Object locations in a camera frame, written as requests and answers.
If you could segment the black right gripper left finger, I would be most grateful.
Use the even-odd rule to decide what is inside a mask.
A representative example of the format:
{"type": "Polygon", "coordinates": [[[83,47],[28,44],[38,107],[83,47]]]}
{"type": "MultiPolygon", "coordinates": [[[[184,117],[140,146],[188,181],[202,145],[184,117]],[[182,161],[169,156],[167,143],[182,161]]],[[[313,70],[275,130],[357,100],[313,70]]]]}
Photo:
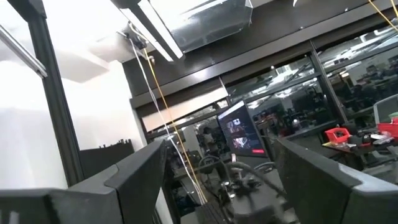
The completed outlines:
{"type": "Polygon", "coordinates": [[[69,189],[0,190],[0,224],[151,224],[166,161],[154,141],[69,189]]]}

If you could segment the person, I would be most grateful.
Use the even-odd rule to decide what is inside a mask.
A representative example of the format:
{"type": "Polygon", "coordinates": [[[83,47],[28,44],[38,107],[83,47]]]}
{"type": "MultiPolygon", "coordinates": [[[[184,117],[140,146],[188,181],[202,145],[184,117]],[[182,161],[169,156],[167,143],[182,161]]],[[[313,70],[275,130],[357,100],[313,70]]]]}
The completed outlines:
{"type": "Polygon", "coordinates": [[[215,142],[211,129],[209,127],[203,128],[203,138],[207,149],[211,152],[216,152],[218,150],[217,143],[215,142]]]}

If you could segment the red plastic bin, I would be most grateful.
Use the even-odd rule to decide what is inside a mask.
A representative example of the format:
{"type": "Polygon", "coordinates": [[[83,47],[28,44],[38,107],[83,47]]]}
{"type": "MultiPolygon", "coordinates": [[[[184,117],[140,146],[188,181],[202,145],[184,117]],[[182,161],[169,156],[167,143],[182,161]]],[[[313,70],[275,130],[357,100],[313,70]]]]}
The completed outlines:
{"type": "Polygon", "coordinates": [[[379,123],[377,128],[380,132],[387,132],[398,139],[398,123],[379,123]]]}
{"type": "Polygon", "coordinates": [[[325,134],[330,142],[336,144],[347,142],[351,136],[346,128],[332,128],[326,130],[325,134]]]}

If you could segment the black panel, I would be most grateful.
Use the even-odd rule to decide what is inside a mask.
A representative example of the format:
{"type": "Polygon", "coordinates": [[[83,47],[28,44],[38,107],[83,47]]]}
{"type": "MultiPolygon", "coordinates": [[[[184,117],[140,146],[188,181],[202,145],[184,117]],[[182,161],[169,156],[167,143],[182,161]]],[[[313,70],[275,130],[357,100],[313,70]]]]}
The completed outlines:
{"type": "Polygon", "coordinates": [[[83,178],[90,178],[133,153],[130,139],[120,139],[118,143],[110,146],[82,150],[79,155],[83,178]]]}

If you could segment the long ceiling light fixture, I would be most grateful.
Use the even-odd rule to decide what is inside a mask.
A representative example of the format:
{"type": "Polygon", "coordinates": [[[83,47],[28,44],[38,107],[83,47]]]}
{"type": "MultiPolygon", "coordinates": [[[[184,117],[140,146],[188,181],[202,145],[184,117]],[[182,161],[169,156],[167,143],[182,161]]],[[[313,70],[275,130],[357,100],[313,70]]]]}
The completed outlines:
{"type": "Polygon", "coordinates": [[[118,8],[166,61],[185,58],[149,0],[120,0],[118,8]]]}

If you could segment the black upright frame post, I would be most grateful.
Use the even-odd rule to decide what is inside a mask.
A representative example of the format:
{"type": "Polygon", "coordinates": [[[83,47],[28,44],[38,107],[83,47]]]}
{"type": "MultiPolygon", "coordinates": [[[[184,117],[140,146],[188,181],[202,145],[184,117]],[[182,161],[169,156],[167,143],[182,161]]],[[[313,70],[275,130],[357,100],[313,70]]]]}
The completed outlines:
{"type": "Polygon", "coordinates": [[[68,107],[55,50],[47,25],[42,0],[7,0],[27,22],[36,59],[45,67],[47,77],[42,81],[55,131],[67,184],[75,185],[84,179],[79,158],[80,148],[68,107]]]}

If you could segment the black computer monitor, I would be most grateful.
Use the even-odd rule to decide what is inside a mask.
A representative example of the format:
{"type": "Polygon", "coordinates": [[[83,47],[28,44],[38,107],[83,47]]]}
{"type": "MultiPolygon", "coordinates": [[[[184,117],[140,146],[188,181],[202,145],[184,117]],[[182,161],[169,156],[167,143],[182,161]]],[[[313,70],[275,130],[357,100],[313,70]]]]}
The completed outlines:
{"type": "Polygon", "coordinates": [[[269,157],[262,138],[243,100],[217,116],[231,153],[237,156],[269,157]]]}

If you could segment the silver aluminium rail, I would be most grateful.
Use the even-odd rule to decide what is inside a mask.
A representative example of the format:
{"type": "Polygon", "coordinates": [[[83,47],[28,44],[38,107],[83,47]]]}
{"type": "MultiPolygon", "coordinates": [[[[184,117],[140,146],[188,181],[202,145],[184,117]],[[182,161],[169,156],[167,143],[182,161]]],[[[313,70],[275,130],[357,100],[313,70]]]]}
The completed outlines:
{"type": "Polygon", "coordinates": [[[38,74],[38,76],[47,78],[47,71],[44,65],[2,25],[0,25],[0,41],[12,50],[29,68],[38,74]]]}

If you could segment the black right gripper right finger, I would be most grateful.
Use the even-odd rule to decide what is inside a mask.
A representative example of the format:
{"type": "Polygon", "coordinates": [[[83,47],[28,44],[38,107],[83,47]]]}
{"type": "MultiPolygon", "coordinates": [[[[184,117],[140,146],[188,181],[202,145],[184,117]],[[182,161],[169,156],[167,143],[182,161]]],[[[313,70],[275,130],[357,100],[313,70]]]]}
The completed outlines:
{"type": "Polygon", "coordinates": [[[398,185],[285,139],[274,143],[288,202],[301,224],[398,224],[398,185]]]}

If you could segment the silver ventilation duct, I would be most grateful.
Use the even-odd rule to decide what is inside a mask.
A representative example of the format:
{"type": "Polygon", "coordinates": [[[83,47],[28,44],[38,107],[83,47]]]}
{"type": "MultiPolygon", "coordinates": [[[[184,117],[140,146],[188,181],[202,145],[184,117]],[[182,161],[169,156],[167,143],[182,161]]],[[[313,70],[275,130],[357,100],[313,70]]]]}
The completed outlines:
{"type": "Polygon", "coordinates": [[[251,0],[149,0],[187,53],[250,26],[251,0]]]}

